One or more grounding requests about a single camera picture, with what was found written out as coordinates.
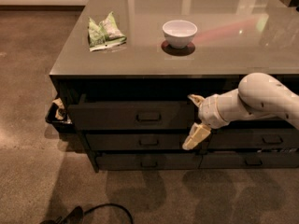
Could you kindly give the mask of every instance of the white bowl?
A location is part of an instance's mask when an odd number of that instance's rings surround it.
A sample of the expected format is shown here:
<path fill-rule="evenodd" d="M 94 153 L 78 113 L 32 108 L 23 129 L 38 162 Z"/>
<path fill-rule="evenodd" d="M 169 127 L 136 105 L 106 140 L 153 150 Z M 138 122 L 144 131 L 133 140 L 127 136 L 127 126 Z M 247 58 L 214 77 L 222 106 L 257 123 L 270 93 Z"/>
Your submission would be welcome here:
<path fill-rule="evenodd" d="M 197 26 L 184 20 L 168 21 L 162 29 L 166 41 L 175 49 L 185 48 L 197 33 Z"/>

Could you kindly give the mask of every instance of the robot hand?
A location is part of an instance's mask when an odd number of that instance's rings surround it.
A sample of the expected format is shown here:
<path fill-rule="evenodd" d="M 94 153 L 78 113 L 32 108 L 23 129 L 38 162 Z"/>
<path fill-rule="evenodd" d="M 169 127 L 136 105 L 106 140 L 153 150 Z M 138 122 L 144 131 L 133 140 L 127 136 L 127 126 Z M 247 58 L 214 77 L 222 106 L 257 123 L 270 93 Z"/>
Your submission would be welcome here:
<path fill-rule="evenodd" d="M 198 106 L 202 123 L 193 124 L 182 146 L 186 150 L 206 139 L 211 129 L 235 120 L 280 117 L 299 130 L 299 96 L 267 74 L 249 74 L 240 81 L 238 89 L 222 95 L 214 94 L 206 99 L 194 94 L 188 97 Z"/>

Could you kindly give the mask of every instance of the cord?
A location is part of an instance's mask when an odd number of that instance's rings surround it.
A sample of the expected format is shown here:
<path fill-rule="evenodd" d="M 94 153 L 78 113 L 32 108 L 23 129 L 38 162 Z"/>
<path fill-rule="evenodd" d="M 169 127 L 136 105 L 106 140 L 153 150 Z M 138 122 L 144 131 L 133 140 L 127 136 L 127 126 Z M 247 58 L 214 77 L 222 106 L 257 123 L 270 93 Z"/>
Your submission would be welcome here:
<path fill-rule="evenodd" d="M 118 208 L 120 208 L 120 209 L 123 210 L 123 211 L 126 213 L 126 215 L 129 217 L 129 219 L 130 219 L 130 223 L 131 223 L 131 224 L 134 224 L 132 215 L 131 215 L 131 213 L 128 211 L 128 209 L 126 209 L 126 208 L 125 208 L 124 206 L 122 206 L 122 205 L 115 204 L 115 203 L 104 203 L 104 204 L 97 205 L 97 206 L 95 206 L 95 207 L 93 207 L 93 208 L 91 208 L 91 209 L 85 211 L 85 212 L 84 212 L 84 216 L 89 215 L 89 214 L 90 214 L 91 212 L 93 212 L 95 209 L 102 208 L 102 207 L 105 207 L 105 206 L 114 206 L 114 207 L 118 207 Z"/>

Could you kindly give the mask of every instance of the concrete floor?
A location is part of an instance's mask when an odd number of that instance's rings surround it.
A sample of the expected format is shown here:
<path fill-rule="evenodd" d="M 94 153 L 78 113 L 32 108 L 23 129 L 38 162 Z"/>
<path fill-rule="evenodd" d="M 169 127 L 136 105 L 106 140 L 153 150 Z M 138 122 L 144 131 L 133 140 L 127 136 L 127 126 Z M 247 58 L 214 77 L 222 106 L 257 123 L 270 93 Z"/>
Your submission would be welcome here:
<path fill-rule="evenodd" d="M 0 11 L 0 223 L 118 203 L 135 224 L 298 224 L 299 169 L 100 172 L 45 122 L 49 72 L 79 12 Z M 84 224 L 129 223 L 106 207 Z"/>

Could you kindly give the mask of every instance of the green chip bag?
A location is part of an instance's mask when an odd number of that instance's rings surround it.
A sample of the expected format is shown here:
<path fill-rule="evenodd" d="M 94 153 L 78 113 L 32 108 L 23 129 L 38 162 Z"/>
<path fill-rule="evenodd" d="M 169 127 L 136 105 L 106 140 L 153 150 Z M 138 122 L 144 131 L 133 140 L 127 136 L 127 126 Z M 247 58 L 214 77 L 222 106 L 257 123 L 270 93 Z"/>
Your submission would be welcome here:
<path fill-rule="evenodd" d="M 113 12 L 110 12 L 107 18 L 98 25 L 90 18 L 88 35 L 90 51 L 112 48 L 124 43 L 127 39 L 119 30 Z"/>

